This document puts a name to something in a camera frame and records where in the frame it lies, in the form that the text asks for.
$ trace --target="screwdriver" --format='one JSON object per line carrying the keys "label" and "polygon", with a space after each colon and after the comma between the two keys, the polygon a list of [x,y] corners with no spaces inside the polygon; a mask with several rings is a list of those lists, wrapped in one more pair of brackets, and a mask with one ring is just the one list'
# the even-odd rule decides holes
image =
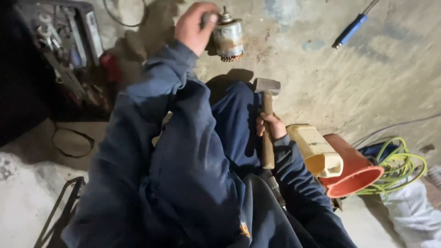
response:
{"label": "screwdriver", "polygon": [[367,20],[367,14],[380,0],[373,0],[367,8],[357,16],[357,18],[340,34],[332,45],[333,48],[338,49],[341,45],[346,44],[349,39],[357,32],[361,24]]}

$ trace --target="navy blue sleeve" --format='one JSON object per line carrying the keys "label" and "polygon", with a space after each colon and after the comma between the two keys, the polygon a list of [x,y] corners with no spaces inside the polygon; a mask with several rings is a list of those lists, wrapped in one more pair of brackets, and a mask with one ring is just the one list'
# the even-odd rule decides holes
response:
{"label": "navy blue sleeve", "polygon": [[197,59],[175,41],[149,59],[138,83],[119,94],[77,212],[62,233],[68,247],[142,245],[139,187],[149,170],[152,138]]}
{"label": "navy blue sleeve", "polygon": [[290,140],[288,134],[274,142],[274,157],[273,174],[288,213],[302,224],[320,247],[356,247],[341,219],[334,214],[329,198],[306,169],[297,143]]}

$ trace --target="orange bucket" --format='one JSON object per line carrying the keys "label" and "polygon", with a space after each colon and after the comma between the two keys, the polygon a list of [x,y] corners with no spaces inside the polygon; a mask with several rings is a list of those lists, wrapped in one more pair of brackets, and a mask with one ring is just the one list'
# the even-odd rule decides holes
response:
{"label": "orange bucket", "polygon": [[336,134],[323,136],[343,159],[343,172],[339,177],[320,178],[329,198],[340,198],[366,188],[384,173],[381,166],[372,163]]}

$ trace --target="hand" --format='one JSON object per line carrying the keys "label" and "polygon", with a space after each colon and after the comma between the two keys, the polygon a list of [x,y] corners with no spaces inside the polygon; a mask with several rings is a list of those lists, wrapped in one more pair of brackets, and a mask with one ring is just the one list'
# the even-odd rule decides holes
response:
{"label": "hand", "polygon": [[273,115],[260,113],[260,116],[257,117],[256,120],[257,135],[259,137],[261,137],[263,135],[263,132],[265,131],[265,122],[267,122],[267,125],[271,129],[273,140],[280,139],[287,134],[285,124],[283,124],[280,117],[278,117],[275,113],[273,113]]}
{"label": "hand", "polygon": [[[210,13],[210,17],[201,29],[202,15],[206,12]],[[199,57],[207,46],[211,32],[216,25],[217,13],[219,13],[219,8],[213,3],[194,3],[176,24],[175,39]]]}

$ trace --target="hammer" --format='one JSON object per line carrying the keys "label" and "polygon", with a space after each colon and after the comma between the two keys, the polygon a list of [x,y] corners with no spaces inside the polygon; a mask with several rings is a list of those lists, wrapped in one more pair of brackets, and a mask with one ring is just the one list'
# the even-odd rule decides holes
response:
{"label": "hammer", "polygon": [[[262,93],[263,112],[268,115],[273,115],[273,100],[272,96],[277,96],[280,92],[280,82],[271,79],[256,78],[254,80],[255,93]],[[274,151],[273,143],[270,138],[271,129],[265,125],[265,132],[262,140],[262,157],[263,168],[274,169]]]}

